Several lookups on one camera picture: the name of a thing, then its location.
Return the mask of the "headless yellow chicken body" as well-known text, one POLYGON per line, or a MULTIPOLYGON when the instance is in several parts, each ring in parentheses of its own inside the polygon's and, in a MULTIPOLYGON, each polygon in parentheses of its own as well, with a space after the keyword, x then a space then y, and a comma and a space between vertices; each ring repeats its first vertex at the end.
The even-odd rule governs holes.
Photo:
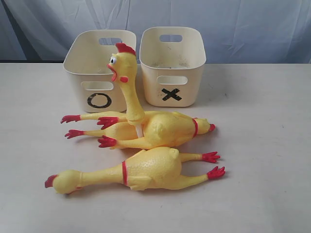
POLYGON ((196 119, 179 112, 147 111, 143 121, 143 137, 117 140, 102 136, 100 148, 139 148, 149 150, 156 147, 177 147, 192 140, 198 133, 196 119))

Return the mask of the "whole rubber chicken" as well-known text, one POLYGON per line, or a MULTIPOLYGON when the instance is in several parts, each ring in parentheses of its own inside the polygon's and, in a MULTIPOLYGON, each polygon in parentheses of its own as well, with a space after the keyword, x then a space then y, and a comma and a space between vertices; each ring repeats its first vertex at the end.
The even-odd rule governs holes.
POLYGON ((132 190, 179 190, 217 179, 225 175, 225 168, 216 166, 200 176, 181 174, 183 162, 204 161, 216 163, 217 152, 182 153, 178 149, 157 147, 141 150, 114 167, 93 172, 66 170, 49 176, 45 188, 54 188, 59 194, 70 194, 85 186, 100 183, 120 183, 132 190))
MULTIPOLYGON (((198 123, 197 135, 205 134, 215 129, 215 125, 210 124, 204 118, 194 119, 196 119, 198 123)), ((81 120, 97 120, 97 124, 101 125, 101 129, 94 131, 69 130, 69 132, 65 134, 65 137, 70 139, 81 135, 88 135, 95 137, 107 136, 117 140, 131 140, 138 138, 136 128, 128 123, 126 114, 120 112, 107 111, 84 115, 67 115, 62 117, 61 123, 69 123, 72 121, 77 122, 81 120)))

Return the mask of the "broken chicken head and neck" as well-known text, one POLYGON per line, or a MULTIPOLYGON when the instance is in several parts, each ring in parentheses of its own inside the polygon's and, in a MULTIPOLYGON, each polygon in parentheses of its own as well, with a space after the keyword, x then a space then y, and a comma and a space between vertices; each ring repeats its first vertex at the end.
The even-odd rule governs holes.
POLYGON ((118 52, 112 54, 107 67, 113 72, 112 81, 116 82, 126 101, 126 119, 136 128, 138 137, 143 137, 142 123, 145 112, 136 93, 137 61, 135 50, 125 43, 115 44, 118 52))

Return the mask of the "whole rubber chicken front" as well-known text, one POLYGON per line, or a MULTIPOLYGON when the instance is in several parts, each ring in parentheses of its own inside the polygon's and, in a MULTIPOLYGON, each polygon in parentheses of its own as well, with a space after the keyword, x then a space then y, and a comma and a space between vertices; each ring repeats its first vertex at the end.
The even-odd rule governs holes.
POLYGON ((49 176, 45 188, 54 188, 59 194, 70 194, 85 186, 100 183, 120 183, 132 190, 179 190, 217 179, 225 175, 225 168, 216 166, 200 176, 181 174, 183 162, 204 161, 216 163, 217 152, 182 153, 178 149, 157 147, 141 150, 114 167, 93 172, 66 170, 49 176))

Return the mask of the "cream bin marked X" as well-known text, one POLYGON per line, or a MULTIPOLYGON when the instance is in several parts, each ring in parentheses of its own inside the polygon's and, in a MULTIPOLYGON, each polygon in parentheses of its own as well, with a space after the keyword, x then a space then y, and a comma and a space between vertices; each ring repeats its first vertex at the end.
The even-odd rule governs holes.
POLYGON ((144 31, 139 60, 147 102, 157 107, 188 107, 197 99, 206 62, 200 32, 189 27, 144 31))

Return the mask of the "cream bin marked O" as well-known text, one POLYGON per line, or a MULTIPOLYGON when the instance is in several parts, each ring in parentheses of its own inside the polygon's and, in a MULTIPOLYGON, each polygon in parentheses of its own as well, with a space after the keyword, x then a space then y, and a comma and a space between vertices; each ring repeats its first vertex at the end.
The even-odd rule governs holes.
POLYGON ((63 67, 81 108, 88 113, 123 112, 126 103, 106 66, 116 43, 136 48, 136 35, 127 30, 90 30, 79 34, 69 49, 63 67))

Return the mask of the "blue-grey backdrop curtain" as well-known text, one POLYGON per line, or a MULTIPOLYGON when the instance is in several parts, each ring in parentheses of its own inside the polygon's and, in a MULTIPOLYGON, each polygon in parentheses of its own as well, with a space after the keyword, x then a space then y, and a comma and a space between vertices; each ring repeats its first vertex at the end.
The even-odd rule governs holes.
POLYGON ((308 0, 3 0, 0 58, 62 61, 76 36, 156 26, 197 29, 209 63, 309 63, 308 0))

